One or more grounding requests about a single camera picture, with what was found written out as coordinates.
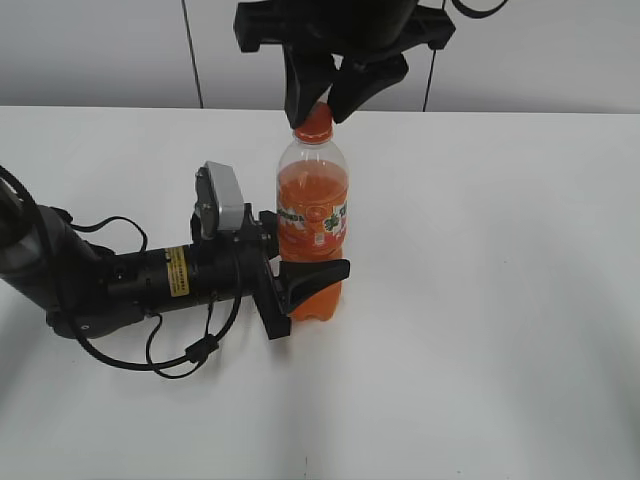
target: plastic bottle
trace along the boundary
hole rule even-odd
[[[317,103],[278,166],[278,239],[282,259],[324,262],[342,258],[347,233],[347,162],[333,136],[329,106]],[[292,315],[294,320],[329,320],[341,284],[317,293]]]

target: orange bottle cap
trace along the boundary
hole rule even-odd
[[[305,143],[323,143],[333,135],[333,114],[329,105],[318,102],[302,125],[295,129],[296,137]]]

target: wire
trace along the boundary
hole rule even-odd
[[[441,10],[444,10],[445,5],[447,4],[447,0],[442,0]],[[433,67],[436,64],[436,53],[437,50],[434,50],[431,54],[431,64],[429,66],[429,78],[427,79],[427,88],[424,91],[424,103],[422,104],[422,111],[427,111],[427,103],[429,102],[429,93],[431,93],[431,82],[433,80]]]
[[[153,363],[153,360],[151,360],[151,343],[153,342],[153,339],[155,338],[155,336],[158,333],[158,331],[160,330],[160,327],[162,327],[163,318],[162,318],[162,315],[159,314],[159,313],[154,313],[151,316],[158,319],[158,324],[151,331],[151,334],[149,335],[149,338],[147,339],[147,344],[145,345],[145,357],[147,359],[147,365],[155,366],[155,364]],[[168,373],[164,373],[159,368],[154,368],[153,371],[156,374],[158,374],[161,377],[163,377],[163,378],[168,378],[169,380],[178,380],[180,378],[186,378],[189,375],[192,375],[192,374],[196,373],[200,369],[200,367],[202,367],[204,365],[205,361],[206,361],[206,359],[199,361],[196,364],[196,366],[193,367],[191,370],[189,370],[188,372],[185,372],[185,373],[181,373],[179,375],[171,375],[171,374],[168,374]]]
[[[147,245],[149,244],[149,238],[147,237],[147,234],[145,233],[144,230],[142,230],[140,225],[138,225],[136,222],[134,222],[133,220],[127,217],[120,217],[120,216],[109,217],[101,221],[100,223],[96,223],[95,225],[89,225],[86,227],[82,225],[74,225],[73,223],[70,223],[69,226],[77,232],[94,233],[100,230],[101,228],[106,227],[111,222],[115,222],[116,220],[122,220],[123,222],[128,222],[131,225],[133,225],[136,228],[136,230],[138,230],[138,232],[140,232],[140,236],[142,237],[142,246],[140,247],[140,253],[146,252]]]
[[[233,323],[236,321],[236,317],[238,316],[238,310],[240,310],[240,303],[242,302],[242,271],[240,270],[240,261],[238,260],[238,252],[236,252],[235,243],[231,244],[231,257],[233,258],[233,264],[236,270],[236,294],[235,298],[233,299],[231,312],[229,312],[229,317],[215,336],[216,340],[218,341],[222,340],[222,338],[229,332],[229,330],[233,326]]]
[[[191,38],[191,26],[189,25],[189,13],[187,12],[187,4],[182,0],[182,16],[184,17],[184,26],[187,30],[187,43],[189,44],[189,55],[191,56],[191,68],[193,69],[193,78],[196,82],[196,92],[198,93],[198,104],[200,108],[204,108],[202,101],[202,89],[200,88],[200,76],[198,75],[198,66],[196,64],[196,53],[193,49],[193,40]]]
[[[234,244],[233,239],[231,239],[231,254],[232,254],[232,257],[233,257],[233,264],[234,264],[235,272],[236,272],[236,291],[235,291],[235,296],[234,296],[234,299],[233,299],[233,306],[231,307],[231,312],[229,313],[229,317],[227,318],[227,321],[222,326],[220,331],[214,336],[213,340],[214,340],[215,344],[217,344],[220,340],[222,340],[224,338],[224,336],[227,333],[229,333],[229,330],[233,326],[233,323],[236,321],[236,318],[238,316],[238,311],[240,309],[240,303],[242,302],[242,272],[240,270],[240,261],[238,260],[238,254],[236,252],[235,244]],[[203,341],[206,341],[207,337],[209,336],[209,327],[211,325],[211,317],[213,316],[213,303],[214,303],[214,295],[212,293],[211,296],[209,297],[209,304],[207,306],[207,321],[206,321],[205,327],[204,327],[204,336],[203,336],[203,339],[202,339]],[[153,339],[155,338],[156,334],[160,330],[160,327],[162,327],[162,322],[163,322],[163,318],[162,318],[161,314],[154,313],[151,316],[158,319],[158,324],[151,331],[151,334],[149,335],[149,338],[147,339],[147,343],[145,345],[145,357],[147,359],[147,364],[148,365],[154,365],[153,360],[151,359],[151,344],[153,343]],[[195,367],[193,367],[188,372],[181,373],[179,375],[171,375],[171,374],[168,374],[168,373],[165,373],[165,372],[161,371],[160,369],[155,369],[155,368],[153,369],[153,371],[156,374],[160,375],[161,377],[167,378],[169,380],[176,380],[176,379],[180,379],[180,378],[186,378],[189,375],[192,375],[195,372],[197,372],[200,369],[200,367],[202,367],[204,365],[204,363],[206,362],[207,357],[208,357],[208,355],[204,356],[203,359],[200,360],[196,364]]]
[[[464,3],[462,3],[461,0],[451,0],[451,3],[453,3],[453,6],[456,7],[458,11],[461,14],[463,14],[465,17],[487,18],[487,17],[490,17],[491,15],[498,13],[498,11],[502,10],[502,7],[504,7],[508,1],[509,0],[502,0],[500,4],[498,4],[496,7],[493,7],[489,10],[475,10],[471,7],[468,7]]]
[[[49,267],[49,277],[53,286],[56,301],[58,302],[58,309],[60,310],[60,314],[62,318],[68,322],[69,328],[71,329],[71,332],[73,333],[75,339],[89,355],[111,367],[139,372],[153,371],[156,368],[164,370],[167,368],[182,365],[183,363],[189,361],[187,356],[183,355],[182,357],[178,357],[162,363],[154,363],[153,365],[149,365],[146,363],[123,362],[121,360],[109,357],[108,355],[105,355],[97,348],[95,348],[84,335],[84,332],[82,332],[80,326],[76,322],[75,317],[67,306],[62,284],[60,282],[58,264],[53,254],[53,247],[51,246],[51,239],[49,238],[47,227],[38,204],[35,202],[33,197],[31,197],[29,191],[24,187],[24,185],[22,185],[22,183],[20,183],[20,181],[2,165],[0,165],[0,178],[7,182],[9,186],[15,190],[16,194],[22,199],[22,202],[24,204],[24,211],[27,214],[27,217],[33,222],[36,232],[38,233],[38,237],[40,238],[40,243],[42,244],[44,259],[47,266]]]

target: white tabletop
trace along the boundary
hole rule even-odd
[[[637,480],[639,132],[632,115],[357,113],[335,138],[336,317],[268,342],[246,300],[183,381],[97,363],[0,284],[0,477]],[[189,241],[206,160],[273,208],[289,141],[282,112],[0,108],[0,162],[36,200],[129,216],[150,248]],[[168,315],[155,357],[204,315]],[[142,361],[153,324],[96,344]]]

